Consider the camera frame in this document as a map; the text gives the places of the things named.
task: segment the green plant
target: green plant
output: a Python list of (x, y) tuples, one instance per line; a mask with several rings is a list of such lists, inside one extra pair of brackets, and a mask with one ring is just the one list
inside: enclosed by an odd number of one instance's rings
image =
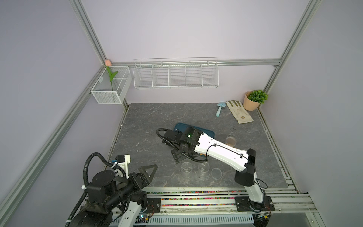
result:
[(112, 73), (110, 67), (106, 66), (106, 68), (107, 68), (107, 71), (109, 72), (110, 82), (111, 82), (111, 89), (113, 91), (112, 80), (115, 77), (115, 75), (118, 73), (118, 71)]
[(247, 98), (253, 102), (263, 103), (265, 100), (267, 100), (268, 97), (268, 94), (262, 90), (255, 90), (251, 92)]

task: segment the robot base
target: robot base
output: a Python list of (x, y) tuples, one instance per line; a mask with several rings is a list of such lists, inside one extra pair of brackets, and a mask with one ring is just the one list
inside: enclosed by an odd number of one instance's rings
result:
[(246, 211), (263, 212), (263, 211), (275, 210), (271, 197), (265, 194), (264, 194), (263, 204), (251, 202), (248, 196), (236, 196), (234, 200), (236, 201), (238, 212), (246, 212)]

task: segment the blue tray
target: blue tray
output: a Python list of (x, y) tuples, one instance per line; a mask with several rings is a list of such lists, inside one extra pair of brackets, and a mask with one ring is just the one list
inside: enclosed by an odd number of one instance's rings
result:
[(202, 128), (195, 127), (195, 126), (192, 126), (192, 125), (187, 125), (187, 124), (184, 124), (184, 123), (177, 123), (176, 126), (174, 127), (174, 131), (184, 132), (184, 130), (186, 130), (188, 127), (193, 127), (193, 128), (199, 129), (200, 131), (204, 132), (208, 136), (214, 138), (214, 132), (213, 131), (208, 130), (208, 129), (202, 129)]

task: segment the white wire basket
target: white wire basket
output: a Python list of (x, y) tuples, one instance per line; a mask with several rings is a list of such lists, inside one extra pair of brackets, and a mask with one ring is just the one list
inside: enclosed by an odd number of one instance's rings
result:
[(216, 88), (219, 72), (216, 58), (135, 60), (134, 84), (137, 89), (153, 88)]
[(99, 104), (122, 104), (132, 81), (130, 69), (127, 66), (110, 66), (110, 70), (118, 71), (112, 84), (105, 67), (91, 92)]

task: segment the metal bracket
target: metal bracket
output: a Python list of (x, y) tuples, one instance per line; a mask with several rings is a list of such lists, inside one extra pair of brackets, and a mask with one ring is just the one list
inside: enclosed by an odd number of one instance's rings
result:
[[(153, 170), (152, 170), (151, 174), (149, 175), (147, 173), (147, 170), (151, 169), (151, 168), (153, 168)], [(158, 166), (156, 164), (149, 165), (149, 166), (142, 166), (139, 168), (140, 173), (142, 173), (144, 175), (144, 177), (146, 178), (146, 180), (148, 181), (147, 182), (148, 185), (151, 183), (152, 179), (154, 178), (154, 175), (155, 175), (157, 169), (158, 169)]]
[(186, 159), (186, 157), (184, 155), (182, 155), (179, 151), (177, 151), (175, 149), (171, 150), (171, 154), (173, 155), (175, 164), (178, 164), (182, 160)]
[(146, 213), (160, 213), (160, 208), (161, 198), (147, 198), (147, 210), (145, 211)]
[[(253, 207), (251, 207), (251, 202), (249, 201), (248, 196), (236, 196), (234, 200), (236, 201), (236, 207), (238, 212), (248, 212), (254, 209)], [(270, 196), (264, 195), (264, 203), (263, 206), (259, 206), (259, 210), (275, 211), (275, 206)]]

